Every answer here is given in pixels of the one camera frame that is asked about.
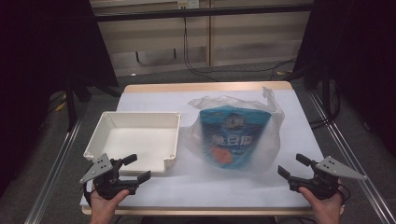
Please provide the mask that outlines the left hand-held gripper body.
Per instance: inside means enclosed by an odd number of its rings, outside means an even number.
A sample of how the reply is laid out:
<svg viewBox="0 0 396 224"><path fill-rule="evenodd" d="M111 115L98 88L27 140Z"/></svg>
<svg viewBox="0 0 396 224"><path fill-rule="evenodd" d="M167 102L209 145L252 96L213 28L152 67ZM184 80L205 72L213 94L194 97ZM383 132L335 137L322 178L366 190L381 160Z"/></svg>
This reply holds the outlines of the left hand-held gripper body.
<svg viewBox="0 0 396 224"><path fill-rule="evenodd" d="M90 169L79 182L86 185L91 180L94 189L101 197L107 200L113 199L124 189L128 189L129 194L134 195L136 189L139 187L137 180L120 180L120 168L123 165L122 160L110 159L104 153L93 162Z"/></svg>

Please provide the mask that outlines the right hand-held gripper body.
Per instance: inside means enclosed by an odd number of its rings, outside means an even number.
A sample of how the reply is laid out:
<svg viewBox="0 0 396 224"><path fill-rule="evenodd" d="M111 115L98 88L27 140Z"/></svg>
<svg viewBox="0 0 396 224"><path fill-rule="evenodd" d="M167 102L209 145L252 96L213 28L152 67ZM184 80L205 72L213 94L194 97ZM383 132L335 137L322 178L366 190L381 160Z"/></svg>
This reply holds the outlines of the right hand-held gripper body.
<svg viewBox="0 0 396 224"><path fill-rule="evenodd" d="M331 156L322 161L311 160L310 167L314 172L310 179L290 175L290 190L298 192L299 187L305 187L318 199L324 200L330 199L338 191L340 177L357 180L367 179L365 175L358 173Z"/></svg>

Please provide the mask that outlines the white plastic tray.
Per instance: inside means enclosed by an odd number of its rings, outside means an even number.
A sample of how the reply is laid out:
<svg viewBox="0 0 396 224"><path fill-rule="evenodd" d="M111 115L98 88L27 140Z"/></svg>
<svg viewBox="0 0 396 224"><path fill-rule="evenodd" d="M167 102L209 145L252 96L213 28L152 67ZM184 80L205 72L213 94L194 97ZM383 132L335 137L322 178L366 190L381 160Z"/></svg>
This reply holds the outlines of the white plastic tray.
<svg viewBox="0 0 396 224"><path fill-rule="evenodd" d="M106 153L117 160L136 154L137 161L123 166L121 175L165 173L177 161L180 119L178 112L104 112L83 157L96 161Z"/></svg>

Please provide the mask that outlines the clear plastic bag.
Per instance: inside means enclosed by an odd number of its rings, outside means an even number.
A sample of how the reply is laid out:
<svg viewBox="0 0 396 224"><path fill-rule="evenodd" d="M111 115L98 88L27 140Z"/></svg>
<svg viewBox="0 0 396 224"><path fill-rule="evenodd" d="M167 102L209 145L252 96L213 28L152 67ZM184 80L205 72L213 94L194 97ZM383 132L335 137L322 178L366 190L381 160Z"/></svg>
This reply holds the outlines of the clear plastic bag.
<svg viewBox="0 0 396 224"><path fill-rule="evenodd" d="M209 161L203 152L203 135L199 119L200 111L225 105L266 111L269 112L272 117L262 133L261 140L251 154L248 164L242 168L229 170L237 170L251 174L259 174L268 171L280 150L280 128L285 115L282 108L277 103L275 93L272 90L262 88L258 96L259 98L257 100L244 100L229 95L221 95L218 97L205 96L189 101L189 105L198 110L198 115L196 121L187 129L187 133L183 137L183 145L201 160L212 166L216 166L213 162Z"/></svg>

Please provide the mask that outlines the blue snack packet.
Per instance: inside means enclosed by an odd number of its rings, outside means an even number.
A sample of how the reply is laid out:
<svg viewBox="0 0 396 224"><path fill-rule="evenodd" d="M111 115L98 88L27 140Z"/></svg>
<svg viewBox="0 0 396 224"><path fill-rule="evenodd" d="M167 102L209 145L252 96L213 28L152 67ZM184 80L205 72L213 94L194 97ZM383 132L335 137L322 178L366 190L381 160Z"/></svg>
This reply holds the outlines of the blue snack packet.
<svg viewBox="0 0 396 224"><path fill-rule="evenodd" d="M271 117L266 111L229 105L201 110L205 156L220 168L246 166Z"/></svg>

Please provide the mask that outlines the person's left hand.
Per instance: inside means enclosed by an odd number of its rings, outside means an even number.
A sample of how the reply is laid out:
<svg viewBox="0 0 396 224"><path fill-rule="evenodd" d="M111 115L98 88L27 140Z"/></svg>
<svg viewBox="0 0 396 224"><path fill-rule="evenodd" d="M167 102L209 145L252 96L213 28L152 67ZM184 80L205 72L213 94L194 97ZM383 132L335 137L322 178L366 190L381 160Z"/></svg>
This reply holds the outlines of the person's left hand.
<svg viewBox="0 0 396 224"><path fill-rule="evenodd" d="M106 200L95 190L91 194L92 217L111 218L115 215L115 210L127 196L129 190L120 191L113 199Z"/></svg>

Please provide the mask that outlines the person's right hand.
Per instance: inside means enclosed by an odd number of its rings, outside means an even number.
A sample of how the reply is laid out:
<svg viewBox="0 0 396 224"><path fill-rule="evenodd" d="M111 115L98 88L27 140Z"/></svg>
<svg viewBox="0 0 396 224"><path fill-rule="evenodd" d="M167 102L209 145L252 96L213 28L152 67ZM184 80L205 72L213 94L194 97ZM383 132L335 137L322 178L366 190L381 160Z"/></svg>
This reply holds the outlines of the person's right hand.
<svg viewBox="0 0 396 224"><path fill-rule="evenodd" d="M330 199L319 200L309 189L299 187L300 193L310 203L315 218L333 217L340 218L343 197L336 193Z"/></svg>

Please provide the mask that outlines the black stand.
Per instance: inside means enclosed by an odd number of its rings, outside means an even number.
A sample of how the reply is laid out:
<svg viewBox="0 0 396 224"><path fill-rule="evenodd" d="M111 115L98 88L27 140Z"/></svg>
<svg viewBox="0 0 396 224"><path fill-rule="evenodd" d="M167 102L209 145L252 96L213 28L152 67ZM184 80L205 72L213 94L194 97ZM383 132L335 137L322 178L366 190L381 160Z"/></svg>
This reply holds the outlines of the black stand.
<svg viewBox="0 0 396 224"><path fill-rule="evenodd" d="M75 108L75 96L81 102L89 102L92 98L91 93L89 92L89 87L95 87L100 91L103 91L113 97L120 97L120 92L112 90L105 84L100 83L99 81L93 80L88 77L78 77L71 76L68 77L65 82L65 96L66 96L66 104L67 104L67 113L68 113L68 131L71 132L72 129L77 125L78 116Z"/></svg>
<svg viewBox="0 0 396 224"><path fill-rule="evenodd" d="M303 62L298 60L292 70L291 79L303 79L304 88L314 91L317 87L321 89L321 108L324 117L309 122L312 129L316 129L332 123L340 112L340 94L338 91L331 92L331 79L329 66L319 60Z"/></svg>

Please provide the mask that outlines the black curtain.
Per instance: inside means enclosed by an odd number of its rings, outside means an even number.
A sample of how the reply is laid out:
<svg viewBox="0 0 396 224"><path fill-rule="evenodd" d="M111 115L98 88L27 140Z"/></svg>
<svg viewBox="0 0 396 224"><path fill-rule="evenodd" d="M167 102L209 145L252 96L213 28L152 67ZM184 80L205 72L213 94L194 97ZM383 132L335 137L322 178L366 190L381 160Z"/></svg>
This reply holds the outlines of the black curtain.
<svg viewBox="0 0 396 224"><path fill-rule="evenodd" d="M396 0L313 0L293 76L333 79L396 157Z"/></svg>
<svg viewBox="0 0 396 224"><path fill-rule="evenodd" d="M118 81L90 0L0 0L0 193L23 163L56 91Z"/></svg>

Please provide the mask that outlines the black horizontal bar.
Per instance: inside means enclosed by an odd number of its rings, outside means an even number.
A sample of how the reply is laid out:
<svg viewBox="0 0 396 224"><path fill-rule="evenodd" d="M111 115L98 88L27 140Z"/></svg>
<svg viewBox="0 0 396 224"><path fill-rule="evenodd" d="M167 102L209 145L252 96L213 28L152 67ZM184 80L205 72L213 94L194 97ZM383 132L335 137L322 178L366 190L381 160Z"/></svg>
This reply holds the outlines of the black horizontal bar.
<svg viewBox="0 0 396 224"><path fill-rule="evenodd" d="M103 21L140 21L156 19L191 18L206 16L228 16L261 13L286 13L310 11L313 4L274 5L259 7L214 7L198 9L174 9L149 12L123 12L95 14L94 19Z"/></svg>

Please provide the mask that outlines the aluminium floor rail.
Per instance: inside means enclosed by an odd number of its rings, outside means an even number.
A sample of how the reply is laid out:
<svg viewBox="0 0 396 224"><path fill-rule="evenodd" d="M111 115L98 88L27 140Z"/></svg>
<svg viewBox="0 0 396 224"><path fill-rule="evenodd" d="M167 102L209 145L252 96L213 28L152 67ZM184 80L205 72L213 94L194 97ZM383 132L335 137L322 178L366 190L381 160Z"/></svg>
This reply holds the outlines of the aluminium floor rail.
<svg viewBox="0 0 396 224"><path fill-rule="evenodd" d="M85 115L88 105L89 105L88 103L82 104L81 109L79 110L77 116L77 121L72 126L71 130L67 132L67 135L64 139L64 142L58 153L58 156L55 162L52 164L51 169L49 171L49 175L43 187L41 188L38 196L36 197L33 207L31 208L27 218L25 219L24 224L40 224L42 217L50 202L50 198L53 194L53 191L55 190L55 185L60 178L60 173L64 168L64 164L67 160L67 156L78 135L82 118Z"/></svg>
<svg viewBox="0 0 396 224"><path fill-rule="evenodd" d="M371 178L366 174L365 170L361 166L361 163L354 154L346 138L342 135L342 132L339 130L336 123L334 121L330 121L330 119L328 118L324 109L324 105L320 100L319 96L315 92L310 92L309 96L313 102L313 105L318 111L319 116L322 119L325 119L324 127L329 131L333 141L337 145L338 151L343 155L346 164L353 168L355 171L358 171L367 177L366 180L359 180L358 183L361 187L361 190L364 192L366 198L368 199L370 205L374 208L376 215L379 217L380 223L396 224L396 216L394 216L389 210L385 199L382 197L382 195L372 182Z"/></svg>

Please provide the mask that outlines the white wall socket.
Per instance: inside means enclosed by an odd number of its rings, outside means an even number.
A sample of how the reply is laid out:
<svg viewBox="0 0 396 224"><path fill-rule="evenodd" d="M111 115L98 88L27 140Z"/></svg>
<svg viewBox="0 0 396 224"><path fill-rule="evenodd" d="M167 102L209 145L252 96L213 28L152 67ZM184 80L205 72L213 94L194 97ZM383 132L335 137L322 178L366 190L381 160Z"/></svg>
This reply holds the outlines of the white wall socket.
<svg viewBox="0 0 396 224"><path fill-rule="evenodd" d="M200 7L199 0L177 0L177 7L179 9L196 9Z"/></svg>

